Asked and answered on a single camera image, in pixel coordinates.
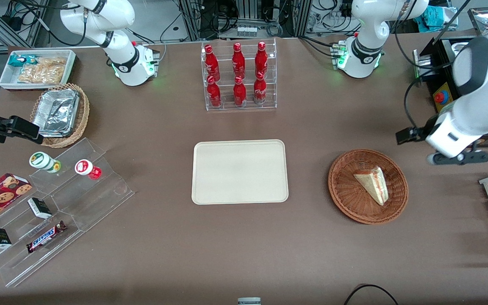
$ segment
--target red emergency stop button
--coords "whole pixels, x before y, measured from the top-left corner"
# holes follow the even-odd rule
[[[434,95],[434,102],[440,104],[441,102],[444,101],[445,95],[442,92],[438,92]]]

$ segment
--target coca-cola bottle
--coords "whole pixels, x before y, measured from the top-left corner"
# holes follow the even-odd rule
[[[221,94],[219,92],[219,87],[217,86],[215,79],[212,75],[207,77],[207,93],[208,98],[211,100],[212,107],[221,107]]]
[[[242,77],[235,77],[235,86],[233,87],[235,95],[235,105],[238,108],[246,107],[246,87],[242,83]]]
[[[207,44],[205,46],[207,57],[205,58],[205,65],[207,66],[208,75],[213,76],[214,81],[219,81],[219,65],[217,58],[212,52],[212,46]]]
[[[235,76],[244,78],[246,73],[246,60],[244,59],[244,54],[242,54],[242,46],[240,43],[233,44],[233,71]]]
[[[263,72],[257,72],[255,83],[253,83],[253,102],[261,105],[267,96],[267,83]]]
[[[267,60],[269,56],[265,49],[265,42],[260,41],[257,44],[257,54],[255,55],[255,75],[257,75],[257,72],[263,72],[263,76],[267,74]]]

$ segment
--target acrylic bottle rack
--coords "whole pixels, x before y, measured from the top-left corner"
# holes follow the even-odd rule
[[[257,43],[264,41],[266,43],[267,60],[267,74],[265,75],[265,82],[267,83],[266,100],[263,104],[258,105],[253,102],[253,83],[255,83],[255,55],[257,53]],[[277,54],[275,39],[250,39],[238,40],[242,46],[242,54],[246,59],[246,74],[244,77],[244,86],[246,87],[247,102],[244,108],[235,106],[233,86],[235,84],[235,74],[233,72],[233,45],[225,45],[225,41],[209,41],[202,43],[201,48],[201,65],[203,73],[203,86],[205,87],[205,104],[207,110],[249,110],[260,108],[276,108],[277,107]],[[222,105],[219,108],[214,108],[208,98],[207,93],[207,70],[205,66],[205,45],[210,44],[213,53],[217,57],[219,63],[220,80],[217,82],[219,92],[221,93]]]
[[[100,147],[83,138],[55,158],[62,164],[58,172],[49,174],[37,170],[29,176],[35,188],[0,214],[0,228],[6,230],[12,242],[11,247],[0,249],[0,274],[7,287],[20,284],[134,194],[124,179],[112,170],[104,154]],[[76,174],[74,165],[81,159],[90,160],[101,168],[101,177],[92,180]],[[36,217],[27,203],[31,197],[43,199],[52,217]],[[61,220],[67,229],[35,252],[28,253],[26,244]]]

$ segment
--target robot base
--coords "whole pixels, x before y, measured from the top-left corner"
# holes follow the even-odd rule
[[[375,62],[363,64],[351,50],[354,39],[355,37],[349,37],[339,41],[337,46],[331,47],[331,55],[340,56],[340,58],[333,58],[333,68],[340,69],[351,77],[365,78],[379,65],[381,54],[378,54]]]
[[[151,49],[144,46],[135,46],[135,48],[139,52],[139,59],[129,72],[118,71],[112,64],[116,76],[128,86],[138,86],[150,78],[157,77],[159,68],[159,53],[154,54]]]

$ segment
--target blue cloth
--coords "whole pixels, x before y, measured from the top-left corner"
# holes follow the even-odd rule
[[[442,8],[439,6],[427,6],[421,16],[414,19],[420,32],[441,31],[444,25],[449,22],[451,16],[457,12],[457,8]],[[450,26],[449,31],[454,31],[458,27],[455,20]]]

